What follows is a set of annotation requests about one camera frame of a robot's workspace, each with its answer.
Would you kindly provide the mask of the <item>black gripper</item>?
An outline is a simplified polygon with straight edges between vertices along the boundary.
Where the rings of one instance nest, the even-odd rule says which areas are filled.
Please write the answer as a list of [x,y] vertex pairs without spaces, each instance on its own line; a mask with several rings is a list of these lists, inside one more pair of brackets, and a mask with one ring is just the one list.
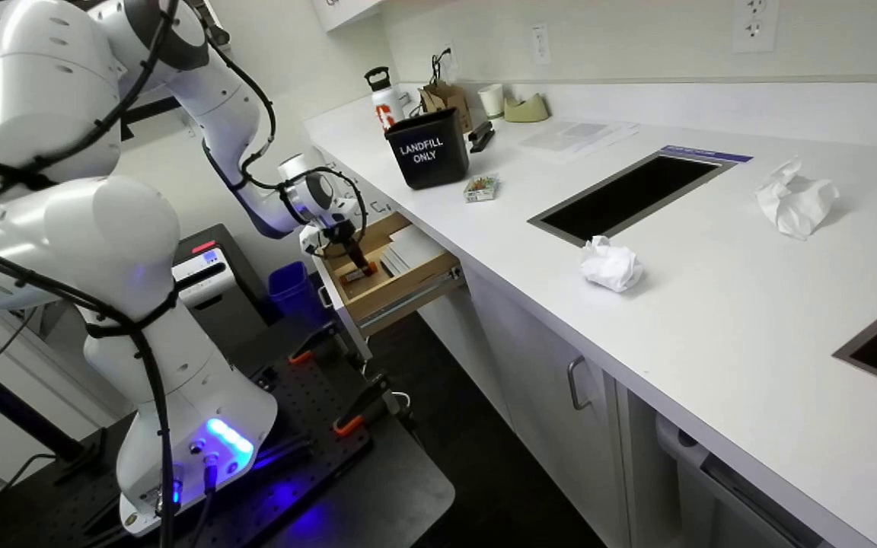
[[375,275],[375,262],[363,254],[363,246],[356,243],[356,226],[351,216],[344,215],[335,215],[333,222],[324,230],[324,237],[329,243],[338,243],[340,249],[347,249],[353,267],[363,275],[363,279],[371,279]]

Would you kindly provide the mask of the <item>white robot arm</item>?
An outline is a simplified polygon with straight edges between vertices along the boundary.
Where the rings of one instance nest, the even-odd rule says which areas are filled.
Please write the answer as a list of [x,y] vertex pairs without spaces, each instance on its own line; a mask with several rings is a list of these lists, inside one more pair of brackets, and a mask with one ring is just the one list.
[[8,0],[0,16],[0,309],[69,303],[84,361],[131,405],[116,458],[118,521],[168,535],[174,517],[244,479],[277,398],[238,371],[180,303],[180,222],[159,189],[116,172],[123,117],[168,91],[251,222],[309,254],[351,246],[366,222],[333,168],[251,166],[275,142],[263,88],[225,59],[185,0]]

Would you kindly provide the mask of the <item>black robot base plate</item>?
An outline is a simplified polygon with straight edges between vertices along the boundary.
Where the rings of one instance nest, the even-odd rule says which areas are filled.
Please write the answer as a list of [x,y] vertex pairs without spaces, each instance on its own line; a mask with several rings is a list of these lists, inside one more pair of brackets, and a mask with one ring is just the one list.
[[[275,323],[234,364],[280,398],[257,465],[174,521],[172,548],[411,548],[451,506],[454,485],[386,410],[351,439],[333,421],[366,377],[340,358],[290,365],[309,339]],[[0,548],[159,548],[118,523],[113,458],[128,423],[83,439],[84,462],[51,462],[0,494]]]

